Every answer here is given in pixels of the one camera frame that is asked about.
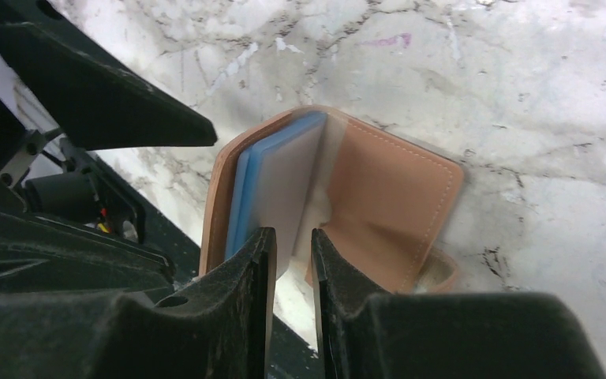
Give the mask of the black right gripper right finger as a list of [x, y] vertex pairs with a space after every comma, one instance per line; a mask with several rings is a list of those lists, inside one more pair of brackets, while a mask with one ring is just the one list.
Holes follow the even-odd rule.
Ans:
[[312, 232], [327, 378], [603, 378], [573, 313], [538, 292], [395, 295]]

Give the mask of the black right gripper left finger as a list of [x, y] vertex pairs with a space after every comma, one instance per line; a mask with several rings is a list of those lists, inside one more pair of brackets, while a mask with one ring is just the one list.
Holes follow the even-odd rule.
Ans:
[[264, 378], [276, 233], [160, 302], [142, 292], [0, 294], [0, 378]]

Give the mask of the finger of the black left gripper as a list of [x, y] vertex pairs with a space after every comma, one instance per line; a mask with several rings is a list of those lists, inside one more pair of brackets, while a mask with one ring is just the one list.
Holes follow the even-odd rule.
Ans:
[[52, 216], [0, 208], [0, 293], [129, 291], [158, 301], [174, 291], [164, 253]]
[[218, 140], [210, 120], [123, 65], [47, 1], [0, 1], [0, 55], [77, 147]]

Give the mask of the tan leather card holder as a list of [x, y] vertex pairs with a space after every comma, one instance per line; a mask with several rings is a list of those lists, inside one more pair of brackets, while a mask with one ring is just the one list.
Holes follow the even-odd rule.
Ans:
[[454, 161], [331, 107], [296, 107], [226, 144], [211, 173], [200, 274], [273, 227], [278, 274], [312, 277], [311, 233], [391, 293], [446, 292], [455, 261], [433, 243], [462, 186]]

